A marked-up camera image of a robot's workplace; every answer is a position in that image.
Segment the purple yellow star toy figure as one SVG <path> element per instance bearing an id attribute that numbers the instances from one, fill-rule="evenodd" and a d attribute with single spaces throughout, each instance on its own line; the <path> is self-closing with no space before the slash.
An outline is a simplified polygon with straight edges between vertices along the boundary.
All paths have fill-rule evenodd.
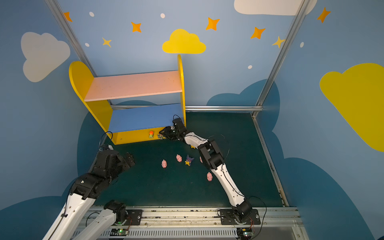
<path id="1" fill-rule="evenodd" d="M 192 162 L 194 161 L 194 159 L 195 158 L 192 158 L 192 157 L 190 157 L 189 155 L 187 155 L 187 157 L 186 157 L 186 160 L 185 160 L 185 165 L 187 165 L 187 166 L 191 166 L 191 164 L 192 164 Z"/>

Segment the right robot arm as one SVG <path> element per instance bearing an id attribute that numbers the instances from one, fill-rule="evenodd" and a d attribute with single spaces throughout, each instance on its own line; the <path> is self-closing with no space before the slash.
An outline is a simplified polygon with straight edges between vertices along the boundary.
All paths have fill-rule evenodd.
<path id="1" fill-rule="evenodd" d="M 160 135 L 171 141 L 181 141 L 198 149 L 203 165 L 216 176 L 226 192 L 237 223 L 244 224 L 249 220 L 253 207 L 232 179 L 222 151 L 215 140 L 204 139 L 187 130 L 178 115 L 174 115 L 173 125 L 161 130 Z"/>

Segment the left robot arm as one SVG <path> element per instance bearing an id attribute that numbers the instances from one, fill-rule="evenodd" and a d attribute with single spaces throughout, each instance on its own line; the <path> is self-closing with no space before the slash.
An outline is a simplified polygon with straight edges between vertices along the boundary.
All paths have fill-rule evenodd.
<path id="1" fill-rule="evenodd" d="M 92 169 L 78 177 L 70 188 L 66 203 L 60 214 L 43 237 L 44 240 L 69 240 L 81 220 L 100 194 L 124 171 L 135 165 L 130 153 L 99 151 Z M 96 240 L 114 224 L 123 225 L 128 220 L 126 205 L 109 201 L 99 215 L 76 237 L 76 240 Z"/>

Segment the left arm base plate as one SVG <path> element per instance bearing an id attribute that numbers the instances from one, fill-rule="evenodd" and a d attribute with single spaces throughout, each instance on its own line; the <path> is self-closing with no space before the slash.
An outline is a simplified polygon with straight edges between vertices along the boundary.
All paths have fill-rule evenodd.
<path id="1" fill-rule="evenodd" d="M 126 219 L 123 226 L 139 226 L 141 224 L 143 210 L 141 209 L 126 209 Z"/>

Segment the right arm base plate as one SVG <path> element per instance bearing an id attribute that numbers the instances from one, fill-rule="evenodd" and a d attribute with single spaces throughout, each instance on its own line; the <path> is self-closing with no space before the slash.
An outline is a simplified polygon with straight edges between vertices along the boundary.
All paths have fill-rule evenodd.
<path id="1" fill-rule="evenodd" d="M 261 218 L 256 209 L 252 209 L 248 217 L 243 220 L 237 220 L 232 209 L 219 209 L 218 216 L 222 225 L 261 225 Z"/>

